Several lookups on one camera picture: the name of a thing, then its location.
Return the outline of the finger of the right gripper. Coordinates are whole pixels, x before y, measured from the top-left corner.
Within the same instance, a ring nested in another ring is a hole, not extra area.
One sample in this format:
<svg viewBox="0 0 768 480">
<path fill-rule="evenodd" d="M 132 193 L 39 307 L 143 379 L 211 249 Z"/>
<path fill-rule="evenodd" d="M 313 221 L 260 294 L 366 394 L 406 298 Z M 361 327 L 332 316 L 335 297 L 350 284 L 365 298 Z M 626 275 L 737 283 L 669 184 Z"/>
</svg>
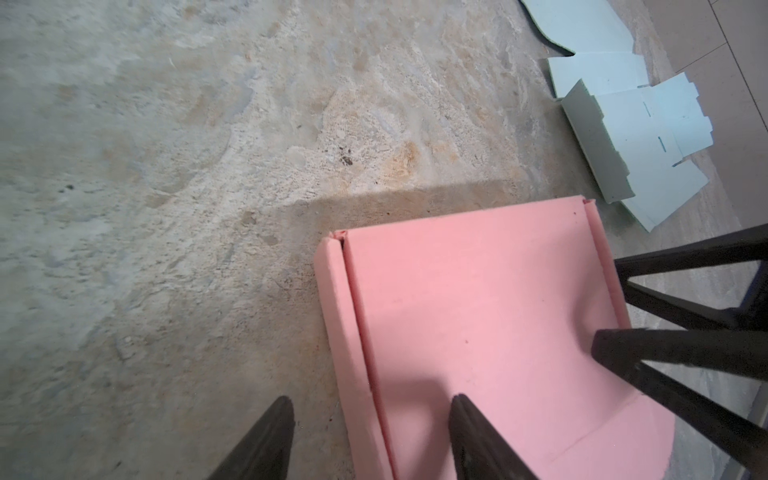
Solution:
<svg viewBox="0 0 768 480">
<path fill-rule="evenodd" d="M 767 226 L 615 261 L 626 302 L 685 329 L 767 328 Z"/>
<path fill-rule="evenodd" d="M 767 334 L 745 330 L 604 329 L 591 355 L 703 435 L 754 477 L 767 475 L 767 428 L 696 388 L 695 373 L 767 380 Z"/>
</svg>

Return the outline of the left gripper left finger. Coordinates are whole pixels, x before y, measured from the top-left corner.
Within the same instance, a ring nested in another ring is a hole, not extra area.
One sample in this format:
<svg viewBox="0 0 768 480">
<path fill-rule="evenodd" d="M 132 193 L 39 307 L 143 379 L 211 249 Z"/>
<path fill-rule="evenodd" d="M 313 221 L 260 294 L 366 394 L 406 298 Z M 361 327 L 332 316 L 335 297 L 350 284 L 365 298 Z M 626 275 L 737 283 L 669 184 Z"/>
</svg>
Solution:
<svg viewBox="0 0 768 480">
<path fill-rule="evenodd" d="M 294 431 L 293 403 L 288 396 L 279 396 L 208 479 L 285 480 Z"/>
</svg>

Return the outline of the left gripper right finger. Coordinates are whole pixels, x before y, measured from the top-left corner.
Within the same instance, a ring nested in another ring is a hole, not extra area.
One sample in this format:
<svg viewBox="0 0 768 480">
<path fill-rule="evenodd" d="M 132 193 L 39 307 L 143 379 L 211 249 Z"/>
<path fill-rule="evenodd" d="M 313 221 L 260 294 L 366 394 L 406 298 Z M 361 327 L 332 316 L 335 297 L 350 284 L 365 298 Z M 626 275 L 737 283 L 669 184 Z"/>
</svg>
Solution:
<svg viewBox="0 0 768 480">
<path fill-rule="evenodd" d="M 453 397 L 448 425 L 459 480 L 538 479 L 467 395 Z"/>
</svg>

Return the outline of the pink paper box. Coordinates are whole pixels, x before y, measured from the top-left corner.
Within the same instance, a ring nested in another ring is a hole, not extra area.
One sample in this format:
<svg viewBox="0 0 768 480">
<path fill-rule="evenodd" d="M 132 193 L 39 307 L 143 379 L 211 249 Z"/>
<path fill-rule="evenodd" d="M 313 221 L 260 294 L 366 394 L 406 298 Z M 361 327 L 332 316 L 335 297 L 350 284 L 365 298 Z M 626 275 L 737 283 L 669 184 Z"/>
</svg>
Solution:
<svg viewBox="0 0 768 480">
<path fill-rule="evenodd" d="M 359 479 L 452 479 L 464 394 L 541 479 L 660 479 L 674 415 L 594 361 L 630 324 L 581 196 L 342 230 L 314 257 Z"/>
</svg>

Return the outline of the light blue paper box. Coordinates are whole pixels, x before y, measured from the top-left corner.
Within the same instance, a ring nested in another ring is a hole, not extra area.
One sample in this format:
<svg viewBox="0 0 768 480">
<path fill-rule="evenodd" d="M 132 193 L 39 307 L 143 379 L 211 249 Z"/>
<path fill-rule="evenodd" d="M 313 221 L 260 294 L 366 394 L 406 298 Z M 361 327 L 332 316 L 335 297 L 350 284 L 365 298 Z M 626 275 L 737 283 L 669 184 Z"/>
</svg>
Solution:
<svg viewBox="0 0 768 480">
<path fill-rule="evenodd" d="M 652 231 L 708 182 L 689 156 L 712 145 L 694 83 L 651 84 L 629 29 L 606 1 L 527 1 L 533 23 L 565 57 L 550 57 L 554 94 L 604 200 Z"/>
</svg>

